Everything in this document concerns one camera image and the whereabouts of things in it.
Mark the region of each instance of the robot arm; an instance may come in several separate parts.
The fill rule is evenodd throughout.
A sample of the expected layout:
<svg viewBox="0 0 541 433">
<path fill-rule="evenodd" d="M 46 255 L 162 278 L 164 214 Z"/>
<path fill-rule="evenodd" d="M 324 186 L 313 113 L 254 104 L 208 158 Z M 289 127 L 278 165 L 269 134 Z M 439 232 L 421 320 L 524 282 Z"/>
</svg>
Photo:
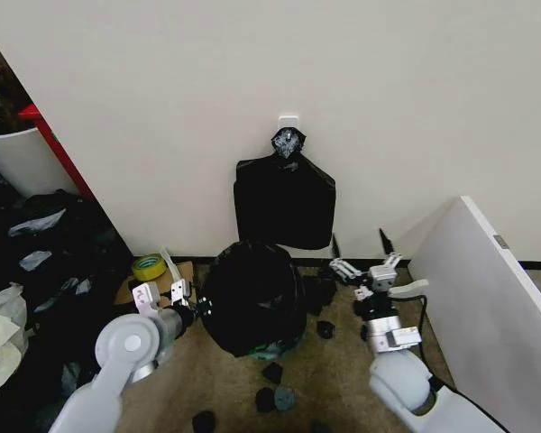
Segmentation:
<svg viewBox="0 0 541 433">
<path fill-rule="evenodd" d="M 381 265 L 367 272 L 356 270 L 337 258 L 330 268 L 343 283 L 358 286 L 355 313 L 365 321 L 365 340 L 375 356 L 370 369 L 369 385 L 385 406 L 416 433 L 506 432 L 479 407 L 436 378 L 409 348 L 422 341 L 417 327 L 403 327 L 393 300 L 421 297 L 426 280 L 393 287 L 400 255 L 390 253 Z M 433 406 L 417 415 L 429 398 Z"/>
<path fill-rule="evenodd" d="M 121 316 L 105 326 L 96 340 L 100 373 L 70 396 L 50 433 L 115 431 L 124 387 L 166 361 L 174 339 L 194 321 L 195 313 L 179 301 L 160 308 L 154 282 L 136 287 L 133 296 L 140 314 Z"/>
</svg>

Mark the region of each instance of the black garbage bag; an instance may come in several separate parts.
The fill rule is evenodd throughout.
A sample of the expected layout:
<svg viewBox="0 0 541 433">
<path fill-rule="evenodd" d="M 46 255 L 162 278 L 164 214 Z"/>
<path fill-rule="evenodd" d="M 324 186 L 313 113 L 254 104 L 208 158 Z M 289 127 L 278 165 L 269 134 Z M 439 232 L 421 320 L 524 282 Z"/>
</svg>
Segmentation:
<svg viewBox="0 0 541 433">
<path fill-rule="evenodd" d="M 239 161 L 234 208 L 241 240 L 317 250 L 330 244 L 335 215 L 335 180 L 300 154 L 305 135 L 282 128 L 275 153 Z"/>
<path fill-rule="evenodd" d="M 212 302 L 211 314 L 203 317 L 206 330 L 237 357 L 270 345 L 287 351 L 307 325 L 302 280 L 278 246 L 232 244 L 215 259 L 199 297 Z"/>
</svg>

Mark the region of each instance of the roll of tape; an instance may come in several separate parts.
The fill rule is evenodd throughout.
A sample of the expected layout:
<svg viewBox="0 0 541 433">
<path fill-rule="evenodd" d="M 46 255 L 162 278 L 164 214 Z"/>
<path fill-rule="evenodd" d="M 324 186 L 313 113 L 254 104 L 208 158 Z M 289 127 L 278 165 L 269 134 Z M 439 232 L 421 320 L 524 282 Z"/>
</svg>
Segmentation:
<svg viewBox="0 0 541 433">
<path fill-rule="evenodd" d="M 133 263 L 133 275 L 138 281 L 154 280 L 166 269 L 166 263 L 160 254 L 145 255 Z"/>
</svg>

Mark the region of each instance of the white panel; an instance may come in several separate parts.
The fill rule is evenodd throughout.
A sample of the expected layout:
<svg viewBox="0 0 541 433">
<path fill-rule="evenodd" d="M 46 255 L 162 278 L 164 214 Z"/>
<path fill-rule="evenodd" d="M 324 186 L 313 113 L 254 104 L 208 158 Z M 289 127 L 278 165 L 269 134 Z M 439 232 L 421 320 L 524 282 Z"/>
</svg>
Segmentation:
<svg viewBox="0 0 541 433">
<path fill-rule="evenodd" d="M 409 270 L 457 387 L 512 432 L 541 433 L 541 293 L 468 197 L 457 198 Z"/>
<path fill-rule="evenodd" d="M 236 240 L 234 165 L 296 113 L 346 255 L 465 193 L 541 260 L 541 0 L 0 0 L 0 49 L 134 253 Z"/>
</svg>

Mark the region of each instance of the white bin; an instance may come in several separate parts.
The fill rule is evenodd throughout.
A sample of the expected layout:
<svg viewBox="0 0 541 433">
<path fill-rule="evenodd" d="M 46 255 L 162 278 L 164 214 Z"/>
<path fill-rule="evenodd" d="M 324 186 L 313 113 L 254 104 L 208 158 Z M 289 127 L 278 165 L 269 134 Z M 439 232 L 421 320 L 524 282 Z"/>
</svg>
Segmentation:
<svg viewBox="0 0 541 433">
<path fill-rule="evenodd" d="M 56 189 L 78 194 L 37 128 L 0 135 L 0 173 L 25 197 Z"/>
</svg>

